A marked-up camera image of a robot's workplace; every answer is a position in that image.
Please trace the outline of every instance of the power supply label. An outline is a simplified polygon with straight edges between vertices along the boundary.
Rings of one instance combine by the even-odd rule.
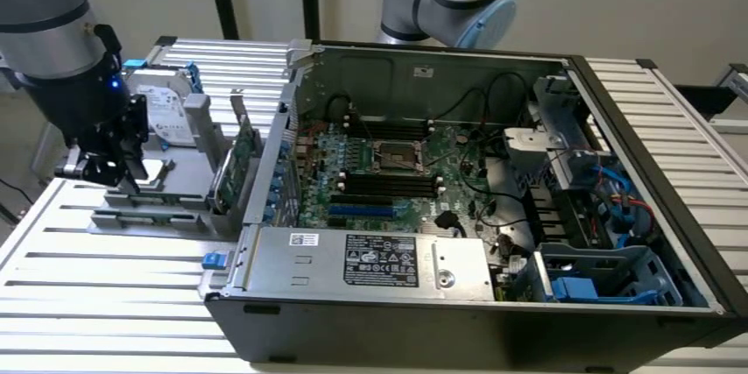
[[[419,287],[419,259],[412,236],[346,236],[343,280],[356,286]]]

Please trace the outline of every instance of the white wall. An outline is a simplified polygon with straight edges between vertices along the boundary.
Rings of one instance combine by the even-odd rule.
[[[712,81],[730,61],[748,61],[746,0],[518,0],[499,48],[651,58],[678,82]],[[302,0],[248,0],[254,39],[303,35]],[[323,38],[371,41],[382,0],[322,0]]]
[[[162,35],[219,39],[214,0],[90,0],[98,20],[115,27],[127,59],[143,58]]]

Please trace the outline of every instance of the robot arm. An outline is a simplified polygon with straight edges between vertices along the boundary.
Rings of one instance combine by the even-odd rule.
[[[122,46],[87,0],[0,0],[0,52],[71,148],[58,176],[138,190],[146,98],[119,78]]]
[[[435,38],[446,46],[494,48],[515,14],[515,0],[384,0],[378,41],[412,44]]]

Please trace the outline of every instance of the black pcie slot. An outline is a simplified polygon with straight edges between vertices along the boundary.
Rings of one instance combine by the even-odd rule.
[[[392,206],[392,197],[384,196],[354,196],[352,194],[334,194],[330,203],[346,205]]]
[[[403,126],[391,123],[354,122],[347,130],[351,138],[374,138],[382,140],[423,140],[428,131],[420,126]]]
[[[436,186],[432,178],[350,174],[346,178],[346,195],[360,194],[392,197],[435,197]]]

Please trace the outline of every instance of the motherboard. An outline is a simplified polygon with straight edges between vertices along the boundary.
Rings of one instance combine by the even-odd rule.
[[[303,198],[299,226],[450,234],[446,212],[476,236],[476,209],[488,197],[486,157],[471,147],[470,127],[376,122],[308,122],[296,148]]]

